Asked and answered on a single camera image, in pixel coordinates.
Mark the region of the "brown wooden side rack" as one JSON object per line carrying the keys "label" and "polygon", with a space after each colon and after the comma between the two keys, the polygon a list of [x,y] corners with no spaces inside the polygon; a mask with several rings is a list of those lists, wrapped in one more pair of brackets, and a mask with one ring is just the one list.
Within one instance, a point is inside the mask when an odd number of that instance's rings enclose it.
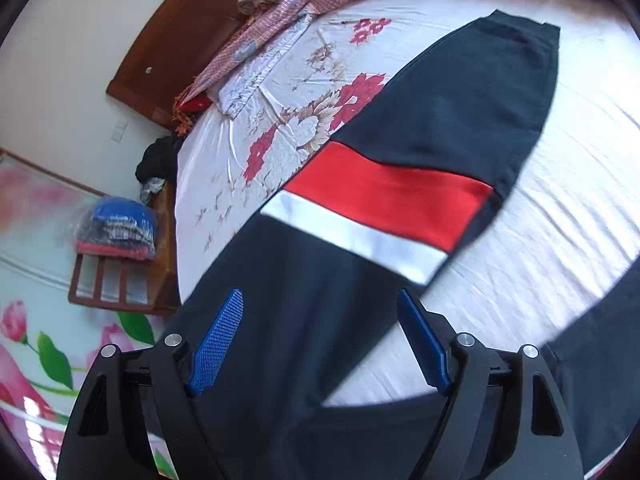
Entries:
{"label": "brown wooden side rack", "polygon": [[77,255],[67,300],[107,311],[171,316],[178,291],[175,187],[166,184],[151,203],[158,217],[153,260]]}

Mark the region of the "black clothes pile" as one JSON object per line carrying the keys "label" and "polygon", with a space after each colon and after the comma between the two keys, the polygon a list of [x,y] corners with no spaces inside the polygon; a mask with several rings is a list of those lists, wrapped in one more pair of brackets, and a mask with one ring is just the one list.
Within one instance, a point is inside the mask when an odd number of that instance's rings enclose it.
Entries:
{"label": "black clothes pile", "polygon": [[143,153],[134,175],[141,185],[140,200],[149,203],[165,185],[174,188],[178,176],[178,153],[183,137],[175,133],[162,136],[150,144]]}

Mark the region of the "black red striped sports pants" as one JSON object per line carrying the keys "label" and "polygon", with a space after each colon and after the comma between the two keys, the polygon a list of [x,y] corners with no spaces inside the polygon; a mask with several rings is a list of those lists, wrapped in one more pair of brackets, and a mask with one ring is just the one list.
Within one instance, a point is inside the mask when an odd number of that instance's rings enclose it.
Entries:
{"label": "black red striped sports pants", "polygon": [[624,123],[561,81],[564,34],[503,12],[437,40],[232,237],[171,322],[238,332],[194,410],[235,479],[401,479],[444,401],[403,289],[457,330],[539,344],[582,462],[639,419],[639,199]]}

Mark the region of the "white floral bed sheet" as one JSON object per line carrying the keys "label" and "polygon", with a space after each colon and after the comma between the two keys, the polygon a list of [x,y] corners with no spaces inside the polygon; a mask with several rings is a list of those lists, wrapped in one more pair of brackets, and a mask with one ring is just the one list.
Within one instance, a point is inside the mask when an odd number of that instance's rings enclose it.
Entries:
{"label": "white floral bed sheet", "polygon": [[[514,352],[445,463],[546,441],[582,478],[639,419],[639,41],[599,0],[359,0],[306,18],[239,106],[243,64],[178,155],[170,329],[230,479],[405,479],[456,376],[425,378],[415,299]],[[561,396],[544,408],[548,391]],[[568,454],[560,450],[570,439]]]}

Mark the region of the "dark wooden headboard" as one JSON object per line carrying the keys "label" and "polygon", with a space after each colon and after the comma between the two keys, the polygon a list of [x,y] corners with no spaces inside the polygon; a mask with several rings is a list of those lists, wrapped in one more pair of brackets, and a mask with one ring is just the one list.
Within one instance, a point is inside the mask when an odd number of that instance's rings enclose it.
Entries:
{"label": "dark wooden headboard", "polygon": [[164,0],[134,40],[106,94],[170,129],[175,97],[245,20],[238,0]]}

